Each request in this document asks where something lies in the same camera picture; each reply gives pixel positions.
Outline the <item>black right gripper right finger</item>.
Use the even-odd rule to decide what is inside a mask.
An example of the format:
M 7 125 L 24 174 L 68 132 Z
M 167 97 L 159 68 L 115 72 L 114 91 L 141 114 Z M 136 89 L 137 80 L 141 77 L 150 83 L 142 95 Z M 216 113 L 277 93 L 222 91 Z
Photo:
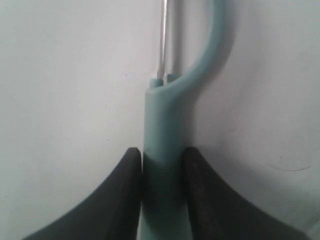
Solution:
M 201 152 L 183 152 L 183 186 L 195 240 L 305 240 L 306 234 L 254 206 L 233 190 Z

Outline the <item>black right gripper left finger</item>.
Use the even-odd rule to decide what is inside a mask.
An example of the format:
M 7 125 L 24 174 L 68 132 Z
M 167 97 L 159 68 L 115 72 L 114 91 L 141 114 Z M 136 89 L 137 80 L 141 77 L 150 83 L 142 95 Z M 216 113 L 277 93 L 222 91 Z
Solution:
M 142 201 L 142 157 L 128 148 L 110 175 L 84 201 L 28 240 L 135 240 Z

